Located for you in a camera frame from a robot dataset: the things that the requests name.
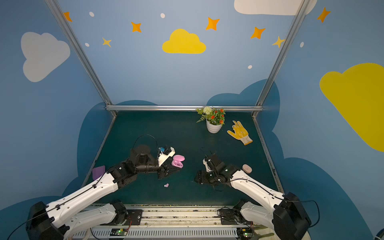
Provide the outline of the purple earbud charging case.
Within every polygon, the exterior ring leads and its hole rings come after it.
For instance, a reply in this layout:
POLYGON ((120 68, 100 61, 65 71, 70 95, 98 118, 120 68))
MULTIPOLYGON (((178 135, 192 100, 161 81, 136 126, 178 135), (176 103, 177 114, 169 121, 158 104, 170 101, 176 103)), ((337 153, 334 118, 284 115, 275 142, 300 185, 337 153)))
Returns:
POLYGON ((182 155, 174 155, 172 160, 172 166, 182 169, 184 167, 183 161, 185 157, 182 155))

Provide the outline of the pink earbud charging case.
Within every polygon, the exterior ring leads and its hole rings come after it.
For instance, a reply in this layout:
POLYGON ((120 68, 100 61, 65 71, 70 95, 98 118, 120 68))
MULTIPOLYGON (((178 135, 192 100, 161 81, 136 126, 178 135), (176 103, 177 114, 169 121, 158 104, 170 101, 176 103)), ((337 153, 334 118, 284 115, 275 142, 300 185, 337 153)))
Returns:
POLYGON ((247 164, 244 164, 244 165, 242 166, 242 170, 243 170, 246 174, 250 174, 250 173, 253 171, 253 169, 252 169, 249 165, 247 165, 247 164))

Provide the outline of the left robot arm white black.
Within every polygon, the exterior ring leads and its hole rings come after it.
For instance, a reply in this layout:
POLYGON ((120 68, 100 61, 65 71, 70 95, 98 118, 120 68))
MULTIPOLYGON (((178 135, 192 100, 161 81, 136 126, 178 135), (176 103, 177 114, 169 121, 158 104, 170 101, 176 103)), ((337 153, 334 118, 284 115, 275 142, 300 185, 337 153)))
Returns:
POLYGON ((151 155, 149 146, 131 149, 130 157, 110 167, 101 177, 76 192, 49 204, 38 202, 30 208, 26 231, 30 240, 66 240, 71 235, 97 225, 132 224, 128 210, 120 201, 113 201, 96 210, 85 209, 99 199, 134 182, 138 174, 156 173, 158 179, 180 171, 172 165, 173 147, 158 149, 151 155))

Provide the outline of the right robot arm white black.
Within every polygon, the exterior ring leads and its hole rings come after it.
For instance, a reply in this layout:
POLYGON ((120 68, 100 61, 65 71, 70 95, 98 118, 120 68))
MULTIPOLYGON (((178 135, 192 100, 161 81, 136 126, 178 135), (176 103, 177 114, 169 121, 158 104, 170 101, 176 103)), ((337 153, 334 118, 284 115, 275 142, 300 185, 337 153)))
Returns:
POLYGON ((260 204, 258 207, 251 202, 241 202, 235 207, 246 221, 273 230, 281 240, 301 240, 311 227, 311 219, 295 194, 283 194, 266 187, 237 166, 220 161, 216 154, 204 158, 203 164, 205 169, 197 172, 196 183, 225 184, 260 204))

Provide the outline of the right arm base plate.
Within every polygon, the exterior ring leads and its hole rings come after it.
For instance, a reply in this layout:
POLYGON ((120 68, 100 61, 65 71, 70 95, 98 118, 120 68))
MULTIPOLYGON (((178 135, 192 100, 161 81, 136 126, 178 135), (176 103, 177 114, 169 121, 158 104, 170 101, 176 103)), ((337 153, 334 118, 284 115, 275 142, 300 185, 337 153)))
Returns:
POLYGON ((237 210, 221 208, 217 211, 217 214, 222 225, 253 225, 253 222, 245 220, 237 210))

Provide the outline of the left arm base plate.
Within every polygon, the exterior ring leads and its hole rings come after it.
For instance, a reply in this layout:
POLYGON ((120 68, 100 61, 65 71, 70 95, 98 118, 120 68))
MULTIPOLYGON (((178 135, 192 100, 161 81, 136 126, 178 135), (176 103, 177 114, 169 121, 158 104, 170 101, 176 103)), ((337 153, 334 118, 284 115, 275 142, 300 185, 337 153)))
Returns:
POLYGON ((128 209, 117 213, 115 218, 102 226, 138 226, 141 223, 143 210, 128 209))

